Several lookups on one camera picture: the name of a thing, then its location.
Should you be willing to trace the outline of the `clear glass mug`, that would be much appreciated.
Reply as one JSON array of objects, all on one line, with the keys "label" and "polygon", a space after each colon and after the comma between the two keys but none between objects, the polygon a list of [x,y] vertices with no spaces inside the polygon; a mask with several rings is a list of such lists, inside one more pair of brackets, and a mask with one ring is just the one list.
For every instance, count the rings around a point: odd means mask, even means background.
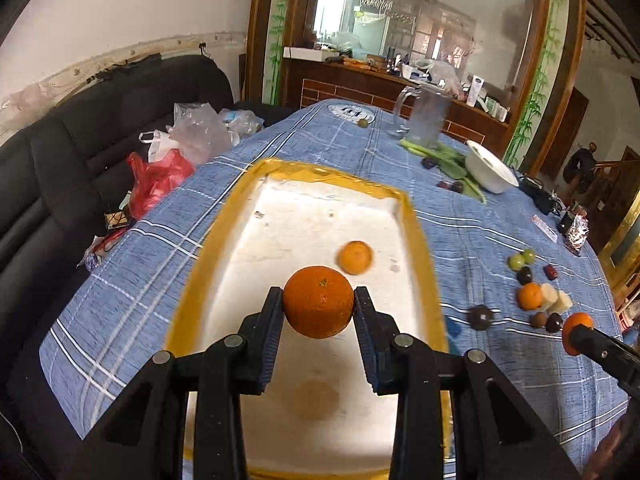
[{"label": "clear glass mug", "polygon": [[[400,112],[409,98],[413,98],[411,112],[408,119],[402,120]],[[405,86],[393,109],[396,132],[413,144],[434,148],[439,142],[451,101],[450,94],[434,84]]]}]

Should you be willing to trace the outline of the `clear plastic bag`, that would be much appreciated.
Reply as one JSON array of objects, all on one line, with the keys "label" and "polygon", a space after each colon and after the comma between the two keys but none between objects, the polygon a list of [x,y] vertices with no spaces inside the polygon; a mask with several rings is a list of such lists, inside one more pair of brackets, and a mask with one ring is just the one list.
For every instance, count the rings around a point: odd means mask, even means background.
[{"label": "clear plastic bag", "polygon": [[262,130],[264,120],[251,110],[228,110],[220,113],[209,103],[176,103],[171,140],[179,145],[181,155],[193,166],[202,166],[228,152],[243,140]]}]

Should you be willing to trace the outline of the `dark plum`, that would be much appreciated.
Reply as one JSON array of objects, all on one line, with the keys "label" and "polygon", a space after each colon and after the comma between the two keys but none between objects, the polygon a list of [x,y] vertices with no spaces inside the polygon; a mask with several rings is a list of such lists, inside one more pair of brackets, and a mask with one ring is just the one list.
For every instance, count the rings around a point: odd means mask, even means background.
[{"label": "dark plum", "polygon": [[544,329],[549,334],[556,334],[562,330],[563,326],[563,318],[559,313],[552,312],[547,316],[546,322],[544,323]]},{"label": "dark plum", "polygon": [[516,279],[521,285],[527,285],[533,281],[533,272],[529,266],[522,266],[516,274]]}]

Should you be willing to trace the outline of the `blue plaid tablecloth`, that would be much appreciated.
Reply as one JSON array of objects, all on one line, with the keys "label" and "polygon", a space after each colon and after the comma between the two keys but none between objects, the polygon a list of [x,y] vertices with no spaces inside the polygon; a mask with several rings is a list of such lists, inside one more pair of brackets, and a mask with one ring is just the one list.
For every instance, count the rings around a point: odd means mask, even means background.
[{"label": "blue plaid tablecloth", "polygon": [[[597,328],[620,334],[608,283],[590,247],[579,256],[552,243],[532,222],[535,206],[516,188],[486,204],[438,186],[393,137],[393,118],[377,110],[360,128],[334,114],[334,103],[304,108],[201,168],[139,221],[76,292],[39,349],[44,377],[81,437],[141,365],[162,345],[205,235],[232,185],[264,157],[333,167],[405,191],[431,249],[450,347],[480,348],[518,387],[584,468],[624,414],[625,393],[582,356],[569,356],[558,335],[535,330],[515,302],[518,281],[506,262],[530,248],[536,280],[544,266],[556,286]],[[469,308],[484,304],[494,322],[472,330]]]}]

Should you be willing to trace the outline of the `brown longan fruit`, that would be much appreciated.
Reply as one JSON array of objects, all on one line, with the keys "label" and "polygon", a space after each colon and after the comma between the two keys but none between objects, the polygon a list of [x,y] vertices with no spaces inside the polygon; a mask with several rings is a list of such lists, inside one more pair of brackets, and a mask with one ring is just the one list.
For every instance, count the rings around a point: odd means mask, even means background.
[{"label": "brown longan fruit", "polygon": [[530,326],[538,330],[538,328],[544,328],[544,326],[546,326],[547,318],[548,315],[546,312],[536,312],[529,317],[528,322]]}]

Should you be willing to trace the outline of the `black power adapter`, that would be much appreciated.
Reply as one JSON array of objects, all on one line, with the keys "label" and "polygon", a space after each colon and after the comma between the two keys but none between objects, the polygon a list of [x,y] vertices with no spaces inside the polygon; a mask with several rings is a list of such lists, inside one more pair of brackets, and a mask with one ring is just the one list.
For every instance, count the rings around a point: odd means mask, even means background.
[{"label": "black power adapter", "polygon": [[518,188],[533,200],[535,207],[544,216],[548,216],[548,214],[559,216],[565,210],[565,206],[558,194],[554,191],[546,190],[536,178],[529,176],[519,177]]}]

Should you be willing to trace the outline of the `white red paper card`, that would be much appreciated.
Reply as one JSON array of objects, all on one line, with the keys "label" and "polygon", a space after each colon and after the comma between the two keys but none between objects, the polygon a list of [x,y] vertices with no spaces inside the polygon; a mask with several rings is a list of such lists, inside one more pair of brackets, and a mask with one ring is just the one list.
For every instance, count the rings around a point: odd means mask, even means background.
[{"label": "white red paper card", "polygon": [[554,229],[551,229],[550,226],[548,226],[548,224],[544,222],[544,220],[539,218],[536,214],[533,215],[532,222],[538,229],[541,230],[541,232],[544,233],[546,237],[548,237],[549,240],[552,241],[552,243],[556,243],[558,241],[558,232],[556,232]]}]

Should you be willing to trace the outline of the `dark grapes by vegetable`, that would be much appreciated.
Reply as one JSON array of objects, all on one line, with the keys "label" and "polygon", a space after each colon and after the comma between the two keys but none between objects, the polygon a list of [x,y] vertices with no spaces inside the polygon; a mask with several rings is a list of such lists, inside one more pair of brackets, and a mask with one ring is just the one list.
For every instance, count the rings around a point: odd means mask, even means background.
[{"label": "dark grapes by vegetable", "polygon": [[421,160],[421,165],[425,169],[432,169],[438,166],[438,161],[433,157],[424,157],[424,159]]}]

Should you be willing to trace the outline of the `wooden counter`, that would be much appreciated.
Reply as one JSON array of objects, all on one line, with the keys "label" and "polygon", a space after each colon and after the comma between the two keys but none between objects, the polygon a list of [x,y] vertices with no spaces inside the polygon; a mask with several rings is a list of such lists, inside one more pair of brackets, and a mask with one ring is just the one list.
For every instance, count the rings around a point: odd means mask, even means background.
[{"label": "wooden counter", "polygon": [[[343,99],[391,112],[405,86],[399,78],[336,63],[288,58],[282,65],[282,103],[288,107]],[[461,101],[452,101],[442,132],[461,142],[473,140],[502,156],[508,144],[509,125]]]}]

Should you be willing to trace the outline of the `white bowl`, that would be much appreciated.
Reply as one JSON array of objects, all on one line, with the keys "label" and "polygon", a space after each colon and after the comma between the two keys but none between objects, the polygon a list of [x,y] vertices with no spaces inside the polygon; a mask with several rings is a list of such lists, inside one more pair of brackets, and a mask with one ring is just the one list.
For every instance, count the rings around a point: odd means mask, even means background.
[{"label": "white bowl", "polygon": [[466,146],[469,153],[465,156],[465,169],[482,188],[494,194],[501,194],[508,188],[518,187],[518,180],[513,171],[500,158],[473,140],[467,140]]}]

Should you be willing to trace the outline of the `white sugarcane chunk front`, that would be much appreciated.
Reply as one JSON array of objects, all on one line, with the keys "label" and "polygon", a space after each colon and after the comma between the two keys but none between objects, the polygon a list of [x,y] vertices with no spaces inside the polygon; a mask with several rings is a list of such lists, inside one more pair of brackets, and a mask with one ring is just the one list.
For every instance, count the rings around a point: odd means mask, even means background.
[{"label": "white sugarcane chunk front", "polygon": [[572,298],[570,298],[564,290],[558,290],[558,296],[556,297],[555,302],[548,307],[547,312],[549,314],[563,314],[567,310],[570,310],[571,307],[573,307]]}]

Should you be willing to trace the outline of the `green leafy vegetable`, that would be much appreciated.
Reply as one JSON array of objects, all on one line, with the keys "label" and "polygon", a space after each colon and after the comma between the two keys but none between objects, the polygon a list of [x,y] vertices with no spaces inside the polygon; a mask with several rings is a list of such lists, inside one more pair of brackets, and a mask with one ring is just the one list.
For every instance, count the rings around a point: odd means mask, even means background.
[{"label": "green leafy vegetable", "polygon": [[487,203],[480,184],[465,169],[465,154],[442,142],[437,142],[431,148],[424,148],[407,139],[402,139],[399,145],[409,153],[419,156],[421,160],[424,157],[433,157],[438,161],[438,166],[435,168],[449,178],[448,181],[439,182],[438,186],[441,188],[474,198],[481,204]]}]

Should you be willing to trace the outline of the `small orange tangerine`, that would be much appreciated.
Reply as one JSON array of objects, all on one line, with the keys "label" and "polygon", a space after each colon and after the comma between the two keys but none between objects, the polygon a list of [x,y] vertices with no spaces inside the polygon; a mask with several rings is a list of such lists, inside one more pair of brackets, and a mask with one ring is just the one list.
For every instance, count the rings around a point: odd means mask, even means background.
[{"label": "small orange tangerine", "polygon": [[342,271],[350,275],[359,275],[369,270],[373,262],[373,252],[362,240],[352,240],[340,249],[336,261]]}]

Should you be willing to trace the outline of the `dark mangosteen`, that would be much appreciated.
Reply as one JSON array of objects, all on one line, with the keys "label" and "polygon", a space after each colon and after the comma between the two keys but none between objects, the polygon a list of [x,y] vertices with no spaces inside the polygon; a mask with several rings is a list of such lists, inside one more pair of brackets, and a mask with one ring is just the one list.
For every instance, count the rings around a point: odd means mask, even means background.
[{"label": "dark mangosteen", "polygon": [[469,308],[468,312],[466,312],[466,320],[472,330],[484,332],[484,330],[488,330],[494,322],[494,312],[484,304],[478,304],[477,306]]}]

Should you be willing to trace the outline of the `red jujube date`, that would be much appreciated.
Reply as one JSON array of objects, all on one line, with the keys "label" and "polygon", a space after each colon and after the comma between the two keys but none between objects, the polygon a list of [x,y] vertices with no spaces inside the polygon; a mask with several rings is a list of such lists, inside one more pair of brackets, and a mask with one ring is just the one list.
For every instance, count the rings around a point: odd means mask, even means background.
[{"label": "red jujube date", "polygon": [[550,281],[554,281],[558,278],[558,272],[556,272],[555,267],[552,264],[547,264],[544,266],[544,274]]}]

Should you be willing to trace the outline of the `black sofa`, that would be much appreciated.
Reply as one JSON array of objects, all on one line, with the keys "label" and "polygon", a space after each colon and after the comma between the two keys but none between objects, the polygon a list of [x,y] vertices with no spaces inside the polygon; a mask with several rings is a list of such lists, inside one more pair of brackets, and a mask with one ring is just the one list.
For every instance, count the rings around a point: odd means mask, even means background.
[{"label": "black sofa", "polygon": [[170,122],[177,103],[233,102],[210,58],[150,58],[111,70],[2,144],[2,353],[20,350],[132,187],[140,133]]}]

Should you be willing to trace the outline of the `green grape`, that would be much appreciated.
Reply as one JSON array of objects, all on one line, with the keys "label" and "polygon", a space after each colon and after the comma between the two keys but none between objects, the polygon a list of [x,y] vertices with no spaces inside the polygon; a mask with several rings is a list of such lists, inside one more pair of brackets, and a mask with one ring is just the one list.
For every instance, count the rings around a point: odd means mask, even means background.
[{"label": "green grape", "polygon": [[513,272],[520,272],[523,266],[526,266],[526,261],[522,254],[517,252],[516,254],[510,255],[508,258],[508,267]]},{"label": "green grape", "polygon": [[526,248],[522,251],[522,256],[526,264],[533,264],[536,261],[536,254],[533,249]]}]

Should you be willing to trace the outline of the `snack packet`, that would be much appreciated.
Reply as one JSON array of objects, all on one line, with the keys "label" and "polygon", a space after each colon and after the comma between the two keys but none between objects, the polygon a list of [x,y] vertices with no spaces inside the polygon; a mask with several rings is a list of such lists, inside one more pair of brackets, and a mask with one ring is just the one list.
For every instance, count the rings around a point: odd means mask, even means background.
[{"label": "snack packet", "polygon": [[589,235],[589,224],[584,214],[576,214],[572,225],[564,235],[565,247],[575,256],[579,256]]}]

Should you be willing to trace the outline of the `yellow rimmed white tray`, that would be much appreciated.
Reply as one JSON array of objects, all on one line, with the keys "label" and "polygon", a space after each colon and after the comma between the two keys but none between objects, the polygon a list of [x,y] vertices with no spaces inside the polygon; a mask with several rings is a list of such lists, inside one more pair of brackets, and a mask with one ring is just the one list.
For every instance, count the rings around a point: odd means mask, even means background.
[{"label": "yellow rimmed white tray", "polygon": [[[270,158],[232,188],[171,321],[176,356],[207,349],[262,308],[269,289],[305,266],[335,268],[354,240],[372,250],[350,279],[399,329],[447,349],[432,259],[408,196],[344,172]],[[397,400],[378,396],[356,332],[310,339],[284,326],[272,377],[241,401],[247,466],[257,478],[384,479]]]}]

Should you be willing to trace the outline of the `red plastic bag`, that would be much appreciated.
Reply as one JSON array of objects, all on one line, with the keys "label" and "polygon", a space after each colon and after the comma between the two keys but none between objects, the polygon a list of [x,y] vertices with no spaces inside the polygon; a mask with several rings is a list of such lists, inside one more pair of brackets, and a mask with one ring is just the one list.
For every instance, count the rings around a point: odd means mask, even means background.
[{"label": "red plastic bag", "polygon": [[127,162],[134,176],[129,210],[136,220],[141,220],[165,195],[194,173],[192,164],[176,148],[156,162],[144,162],[137,153],[131,153]]}]

